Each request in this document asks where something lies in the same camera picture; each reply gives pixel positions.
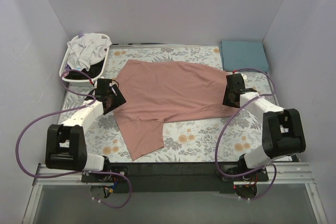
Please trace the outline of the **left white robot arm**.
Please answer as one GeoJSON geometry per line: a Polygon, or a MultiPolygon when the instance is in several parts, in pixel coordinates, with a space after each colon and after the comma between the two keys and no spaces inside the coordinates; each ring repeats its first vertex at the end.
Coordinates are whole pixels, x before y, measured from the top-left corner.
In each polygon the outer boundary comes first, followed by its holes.
{"type": "Polygon", "coordinates": [[[71,171],[102,171],[105,157],[87,151],[85,133],[92,123],[126,103],[113,79],[99,78],[95,89],[86,95],[83,108],[61,124],[47,131],[45,164],[51,169],[71,171]]]}

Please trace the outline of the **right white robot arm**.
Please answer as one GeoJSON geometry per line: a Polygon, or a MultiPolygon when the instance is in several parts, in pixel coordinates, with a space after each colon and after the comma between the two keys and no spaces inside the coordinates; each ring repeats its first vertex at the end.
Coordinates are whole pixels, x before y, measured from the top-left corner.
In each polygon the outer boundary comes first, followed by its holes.
{"type": "Polygon", "coordinates": [[[223,105],[245,109],[262,122],[261,145],[240,156],[237,165],[222,174],[229,178],[254,173],[272,161],[306,150],[300,113],[284,109],[265,99],[255,89],[246,88],[243,75],[233,72],[226,76],[223,105]]]}

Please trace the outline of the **pink printed t shirt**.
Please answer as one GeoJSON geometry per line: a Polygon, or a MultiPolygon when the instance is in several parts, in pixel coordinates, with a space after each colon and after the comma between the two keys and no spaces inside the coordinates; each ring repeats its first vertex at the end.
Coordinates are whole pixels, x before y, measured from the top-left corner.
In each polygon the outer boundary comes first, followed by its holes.
{"type": "Polygon", "coordinates": [[[232,116],[226,76],[200,63],[128,60],[117,75],[126,103],[113,114],[131,159],[163,148],[165,123],[232,116]]]}

